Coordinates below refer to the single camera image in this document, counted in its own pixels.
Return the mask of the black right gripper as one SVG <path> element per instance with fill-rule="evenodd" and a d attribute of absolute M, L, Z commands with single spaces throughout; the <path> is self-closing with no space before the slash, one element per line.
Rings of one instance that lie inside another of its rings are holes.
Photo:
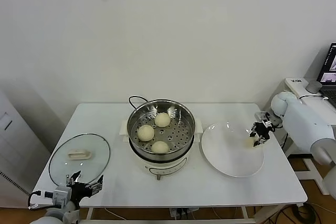
<path fill-rule="evenodd" d="M 271 127 L 266 127 L 262 122 L 255 122 L 253 130 L 250 132 L 249 137 L 255 137 L 258 135 L 258 139 L 254 141 L 253 147 L 257 147 L 265 143 L 265 139 L 270 139 L 269 132 Z"/>

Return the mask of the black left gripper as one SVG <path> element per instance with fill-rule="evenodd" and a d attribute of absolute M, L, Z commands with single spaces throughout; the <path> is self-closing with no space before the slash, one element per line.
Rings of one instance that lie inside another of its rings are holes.
<path fill-rule="evenodd" d="M 73 184 L 71 185 L 71 198 L 85 198 L 90 197 L 91 194 L 97 194 L 102 190 L 103 186 L 103 177 L 101 175 L 96 182 L 92 182 L 90 184 L 79 183 L 77 179 L 80 177 L 81 171 L 73 173 L 71 176 L 69 174 L 66 175 L 66 183 Z"/>

